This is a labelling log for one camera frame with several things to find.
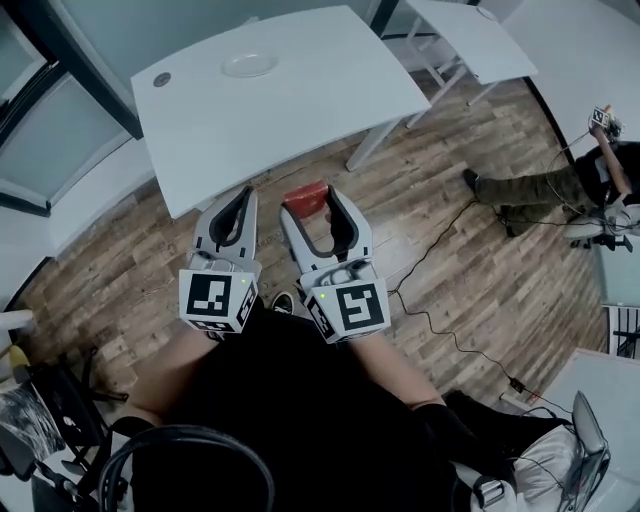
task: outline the power cable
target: power cable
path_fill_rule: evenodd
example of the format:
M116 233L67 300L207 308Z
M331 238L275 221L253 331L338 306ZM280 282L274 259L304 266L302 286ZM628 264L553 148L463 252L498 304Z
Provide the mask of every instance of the power cable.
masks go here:
M419 316L419 315L425 315L427 317L427 320L429 322L429 330L435 334L435 335L450 335L453 337L453 342L455 344L456 349L459 352L465 353L465 354L477 354L477 355L481 355L482 357L484 357L487 361L490 361L491 363L497 365L500 370L502 370L502 373L504 373L504 375L507 377L507 379L509 379L509 384L510 386L515 389L518 393L522 393L523 391L526 391L527 393L529 393L531 396L537 397L542 399L543 401L547 402L550 405L553 405L554 407L557 407L558 409L566 412L567 414L571 414L571 411L568 411L567 409L565 409L564 407L561 407L557 404L554 404L553 402L547 400L546 398L541 397L538 393L536 393L535 391L531 391L529 388L527 388L525 386L525 384L520 381L519 379L517 379L516 377L513 377L509 374L509 372L507 372L506 368L504 367L504 365L500 362L497 361L491 357L489 357L487 354L485 354L482 350L476 350L476 349L463 349L460 348L460 345L458 343L458 336L456 335L456 333L454 331L436 331L433 328L433 322L431 320L431 315L429 314L429 312L426 309L423 310L419 310L419 311L409 311L407 309L407 306L405 304L404 301L404 297L402 297L402 294L400 293L400 288L402 287L402 285L404 284L404 282L409 278L409 276L411 276L411 274L413 274L414 270L416 268L418 268L418 266L427 259L427 256L429 256L429 253L431 252L431 250L436 247L438 245L438 243L442 240L442 238L444 237L444 235L446 235L449 230L453 227L453 225L455 224L455 222L462 216L462 214L467 211L472 205L479 203L478 200L474 199L470 202L468 202L459 212L458 214L453 218L453 220L449 223L449 225L438 235L438 237L436 238L435 242L433 242L425 251L424 255L418 260L416 261L416 263L413 265L413 267L411 267L411 270L402 278L400 279L400 282L398 283L398 285L391 291L388 292L388 296L391 297L393 295L398 295L398 298L400 299L400 304L402 305L402 310L404 311L405 315L408 316Z

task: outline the white desk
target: white desk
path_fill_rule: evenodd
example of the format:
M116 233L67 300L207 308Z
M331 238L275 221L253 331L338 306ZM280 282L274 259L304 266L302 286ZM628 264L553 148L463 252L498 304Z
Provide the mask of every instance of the white desk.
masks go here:
M407 3L418 14L406 39L407 45L440 86L440 90L431 98L431 104L442 98L467 71L471 71L480 84L490 84L469 101L469 105L473 105L501 81L531 76L538 72L527 55L486 9L433 0L407 0ZM416 47L413 38L423 21L429 23L438 35ZM445 39L457 56L436 69L422 52L439 38ZM457 69L445 81L443 73L452 67ZM413 126L420 117L422 114L414 116L407 127Z
M222 72L247 54L278 63L252 78ZM162 73L170 80L154 86ZM374 128L347 162L353 170L400 119L430 108L400 62L344 6L243 25L157 62L132 84L173 217L279 163Z

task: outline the olive pants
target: olive pants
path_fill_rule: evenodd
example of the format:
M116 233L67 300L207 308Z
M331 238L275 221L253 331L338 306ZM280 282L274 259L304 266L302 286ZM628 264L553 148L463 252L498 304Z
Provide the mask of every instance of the olive pants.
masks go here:
M593 202L582 188L578 174L570 165L548 174L534 174L507 180L479 178L476 196L483 203L504 206L507 225L515 235L526 232L563 201L576 209L592 208Z

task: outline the person's arm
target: person's arm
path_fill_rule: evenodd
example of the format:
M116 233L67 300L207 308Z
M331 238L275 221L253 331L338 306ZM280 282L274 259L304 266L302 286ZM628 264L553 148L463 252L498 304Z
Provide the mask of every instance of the person's arm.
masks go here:
M624 199L625 196L631 194L631 182L629 178L624 173L624 169L620 164L620 161L616 157L615 153L611 149L609 145L609 139L604 134L604 131L601 127L597 126L591 129L591 133L598 141L598 145L602 150L602 154L604 155L604 160L607 164L607 169L609 169L609 173L611 174L611 178L613 179L613 183L616 186L616 189L620 193L620 196Z
M445 405L433 384L381 334L351 340L349 345L369 378L411 409L427 404Z
M155 426L161 425L186 390L204 356L217 344L203 332L185 327L143 366L123 416L137 416Z

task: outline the red object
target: red object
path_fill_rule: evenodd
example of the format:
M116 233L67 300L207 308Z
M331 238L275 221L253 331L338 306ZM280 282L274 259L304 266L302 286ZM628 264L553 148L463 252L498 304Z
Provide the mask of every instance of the red object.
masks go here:
M329 194L329 185L324 181L316 181L304 185L284 195L286 204L299 219L310 217L324 208Z

